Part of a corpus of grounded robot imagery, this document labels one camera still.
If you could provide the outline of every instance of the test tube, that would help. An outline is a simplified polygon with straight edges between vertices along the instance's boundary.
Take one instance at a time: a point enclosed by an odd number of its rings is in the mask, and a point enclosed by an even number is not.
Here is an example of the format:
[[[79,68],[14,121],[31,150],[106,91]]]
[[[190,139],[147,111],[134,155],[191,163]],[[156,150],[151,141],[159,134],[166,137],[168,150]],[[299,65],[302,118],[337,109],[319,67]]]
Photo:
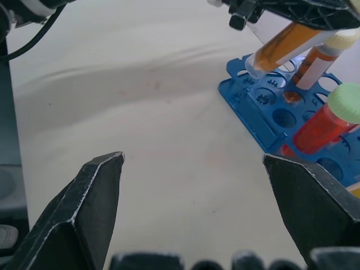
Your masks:
[[[305,154],[315,154],[338,136],[360,124],[360,84],[344,83],[336,87],[325,103],[293,136],[294,146]],[[284,155],[295,154],[288,145]]]
[[[357,182],[346,188],[351,194],[360,199],[360,182]]]
[[[359,29],[342,30],[327,38],[324,43],[314,46],[292,77],[296,87],[309,90],[335,60],[359,38]],[[285,91],[283,96],[288,103],[303,99],[300,94],[294,91]]]
[[[348,130],[346,130],[344,132],[344,134],[342,134],[342,136],[345,136],[348,133],[353,133],[355,131],[357,131],[360,128],[360,125],[355,125],[354,127],[349,127]],[[335,140],[332,141],[332,143],[338,143],[341,142],[343,139],[341,137],[336,138]]]
[[[336,32],[337,30],[315,30],[297,22],[292,22],[256,53],[246,59],[245,67],[247,72],[253,78],[260,79],[295,56],[323,42]]]

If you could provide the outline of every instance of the printed label on rack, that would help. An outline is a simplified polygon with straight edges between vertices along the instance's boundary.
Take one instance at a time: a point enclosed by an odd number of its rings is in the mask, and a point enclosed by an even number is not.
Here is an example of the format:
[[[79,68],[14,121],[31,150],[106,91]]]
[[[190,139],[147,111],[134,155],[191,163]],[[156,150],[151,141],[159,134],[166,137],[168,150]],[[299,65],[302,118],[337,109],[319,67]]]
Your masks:
[[[324,74],[324,72],[334,63],[316,58],[299,82],[296,84],[302,90],[309,90],[311,86]]]

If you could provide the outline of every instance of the blue test tube rack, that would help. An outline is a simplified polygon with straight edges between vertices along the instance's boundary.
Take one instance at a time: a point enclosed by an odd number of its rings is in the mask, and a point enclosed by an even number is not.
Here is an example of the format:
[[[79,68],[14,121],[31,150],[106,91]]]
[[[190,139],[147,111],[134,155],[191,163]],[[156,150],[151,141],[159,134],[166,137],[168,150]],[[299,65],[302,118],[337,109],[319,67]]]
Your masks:
[[[276,69],[256,80],[245,69],[245,60],[249,56],[227,63],[231,79],[221,82],[219,91],[260,147],[266,153],[279,154],[281,146],[288,144],[298,157],[321,164],[343,186],[360,181],[360,129],[313,155],[298,151],[293,144],[295,132],[321,108],[330,93],[318,82],[307,91],[292,83],[291,78],[304,58],[296,57],[290,61],[294,71]],[[323,77],[341,84],[331,73],[325,73]],[[284,90],[295,91],[303,99],[287,103],[283,98]]]

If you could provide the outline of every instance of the cream cap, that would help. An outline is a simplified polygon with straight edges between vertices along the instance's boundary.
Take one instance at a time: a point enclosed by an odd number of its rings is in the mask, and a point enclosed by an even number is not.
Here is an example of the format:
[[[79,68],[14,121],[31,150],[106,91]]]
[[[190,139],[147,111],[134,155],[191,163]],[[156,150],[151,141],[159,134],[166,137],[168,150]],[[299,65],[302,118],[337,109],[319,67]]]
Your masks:
[[[345,50],[350,48],[359,39],[360,28],[340,30],[325,40],[324,44],[334,49]]]

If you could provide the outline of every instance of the white fabric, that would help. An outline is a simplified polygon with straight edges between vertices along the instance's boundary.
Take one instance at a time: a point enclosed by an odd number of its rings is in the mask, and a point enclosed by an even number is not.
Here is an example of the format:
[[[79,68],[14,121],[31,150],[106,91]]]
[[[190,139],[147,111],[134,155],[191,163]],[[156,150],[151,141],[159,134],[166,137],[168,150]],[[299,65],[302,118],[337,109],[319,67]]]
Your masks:
[[[126,161],[115,252],[173,251],[229,266],[241,249],[303,263],[278,211],[263,151],[217,86],[262,43],[205,0],[69,4],[11,62],[30,224],[91,158]],[[11,50],[37,26],[15,31]]]

